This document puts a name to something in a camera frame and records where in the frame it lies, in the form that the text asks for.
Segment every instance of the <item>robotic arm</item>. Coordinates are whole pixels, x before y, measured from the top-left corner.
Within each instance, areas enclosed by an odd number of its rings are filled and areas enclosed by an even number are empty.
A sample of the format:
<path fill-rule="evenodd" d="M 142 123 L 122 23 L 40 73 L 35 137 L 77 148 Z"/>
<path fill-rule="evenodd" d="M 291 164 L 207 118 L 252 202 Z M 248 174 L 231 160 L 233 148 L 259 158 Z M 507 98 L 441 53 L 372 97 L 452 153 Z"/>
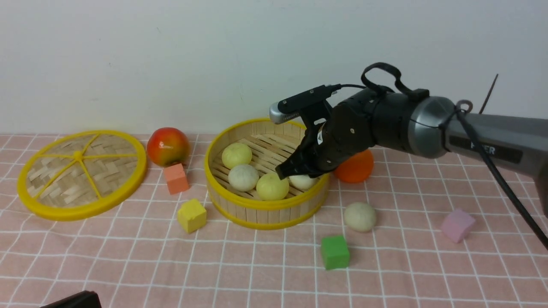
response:
<path fill-rule="evenodd" d="M 366 73 L 375 68 L 392 74 L 400 93 L 368 80 Z M 533 178 L 548 217 L 548 120 L 468 113 L 471 102 L 454 104 L 426 89 L 410 90 L 400 71 L 382 62 L 367 67 L 361 80 L 365 87 L 322 85 L 270 107 L 273 123 L 300 116 L 307 129 L 295 152 L 276 168 L 281 179 L 318 177 L 375 145 L 432 159 L 454 152 L 485 161 L 503 189 L 507 184 L 499 181 L 495 165 Z M 362 90 L 331 107 L 326 99 L 344 87 Z M 518 210 L 530 219 L 523 205 Z M 534 220 L 528 223 L 546 238 Z M 548 238 L 544 243 L 548 249 Z"/>

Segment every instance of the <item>green block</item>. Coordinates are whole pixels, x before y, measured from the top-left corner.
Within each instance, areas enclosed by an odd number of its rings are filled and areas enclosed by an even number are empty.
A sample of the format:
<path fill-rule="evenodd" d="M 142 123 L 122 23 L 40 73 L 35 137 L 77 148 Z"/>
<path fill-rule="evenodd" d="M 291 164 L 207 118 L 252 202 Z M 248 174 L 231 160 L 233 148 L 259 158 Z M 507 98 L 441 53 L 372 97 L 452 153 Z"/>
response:
<path fill-rule="evenodd" d="M 322 259 L 328 271 L 348 267 L 350 251 L 344 236 L 329 236 L 322 239 Z"/>

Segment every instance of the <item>apple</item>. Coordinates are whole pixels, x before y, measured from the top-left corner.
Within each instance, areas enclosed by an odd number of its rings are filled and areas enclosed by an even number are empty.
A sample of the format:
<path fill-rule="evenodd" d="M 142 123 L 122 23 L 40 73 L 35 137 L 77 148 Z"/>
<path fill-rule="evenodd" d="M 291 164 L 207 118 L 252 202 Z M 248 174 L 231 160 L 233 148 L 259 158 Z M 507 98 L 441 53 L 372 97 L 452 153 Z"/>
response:
<path fill-rule="evenodd" d="M 187 136 L 173 127 L 157 129 L 146 144 L 150 160 L 162 168 L 185 164 L 190 151 Z"/>

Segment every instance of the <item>woven bamboo lid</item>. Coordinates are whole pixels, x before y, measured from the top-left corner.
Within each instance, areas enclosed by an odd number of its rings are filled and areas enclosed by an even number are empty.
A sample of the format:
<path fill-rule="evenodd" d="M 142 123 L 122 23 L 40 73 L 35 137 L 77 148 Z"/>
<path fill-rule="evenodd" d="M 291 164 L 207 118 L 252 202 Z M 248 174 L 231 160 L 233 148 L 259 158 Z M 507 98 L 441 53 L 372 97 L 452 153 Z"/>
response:
<path fill-rule="evenodd" d="M 120 204 L 142 183 L 146 153 L 134 137 L 93 131 L 58 140 L 21 171 L 18 193 L 29 210 L 52 220 L 78 220 Z"/>

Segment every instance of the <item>toy block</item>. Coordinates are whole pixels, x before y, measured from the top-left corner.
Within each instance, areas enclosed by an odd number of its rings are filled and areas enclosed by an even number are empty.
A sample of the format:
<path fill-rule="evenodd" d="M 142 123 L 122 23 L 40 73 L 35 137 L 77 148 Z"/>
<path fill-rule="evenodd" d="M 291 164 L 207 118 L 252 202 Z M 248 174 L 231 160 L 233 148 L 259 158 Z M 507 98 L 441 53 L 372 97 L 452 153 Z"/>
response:
<path fill-rule="evenodd" d="M 322 239 L 322 259 L 326 270 L 344 269 L 350 263 L 350 251 L 344 236 L 330 236 Z"/>
<path fill-rule="evenodd" d="M 461 242 L 470 233 L 476 220 L 461 209 L 456 209 L 444 219 L 441 230 L 454 243 Z"/>
<path fill-rule="evenodd" d="M 177 220 L 186 233 L 193 233 L 206 225 L 207 211 L 198 199 L 192 199 L 181 205 L 177 212 Z"/>
<path fill-rule="evenodd" d="M 164 178 L 168 184 L 169 193 L 172 195 L 190 188 L 189 181 L 186 178 L 185 168 L 182 164 L 164 168 Z"/>

